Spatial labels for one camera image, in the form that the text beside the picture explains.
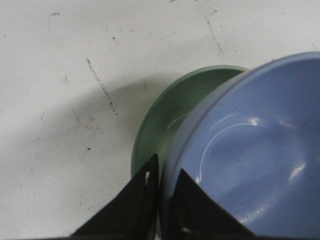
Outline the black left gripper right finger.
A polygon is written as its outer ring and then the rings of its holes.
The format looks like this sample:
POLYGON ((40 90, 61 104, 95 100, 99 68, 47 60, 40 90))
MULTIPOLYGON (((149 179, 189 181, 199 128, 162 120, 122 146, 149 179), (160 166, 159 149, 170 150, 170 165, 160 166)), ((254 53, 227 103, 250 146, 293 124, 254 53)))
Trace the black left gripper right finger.
POLYGON ((173 238, 253 238, 255 235, 215 203, 188 173, 179 173, 172 197, 173 238))

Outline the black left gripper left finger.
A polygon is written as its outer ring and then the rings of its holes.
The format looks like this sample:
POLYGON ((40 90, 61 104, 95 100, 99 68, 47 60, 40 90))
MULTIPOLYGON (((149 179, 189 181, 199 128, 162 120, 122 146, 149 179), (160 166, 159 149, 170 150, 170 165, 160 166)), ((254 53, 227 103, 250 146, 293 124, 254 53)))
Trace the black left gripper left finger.
POLYGON ((71 237, 154 238, 159 199, 159 158, 154 154, 119 194, 71 237))

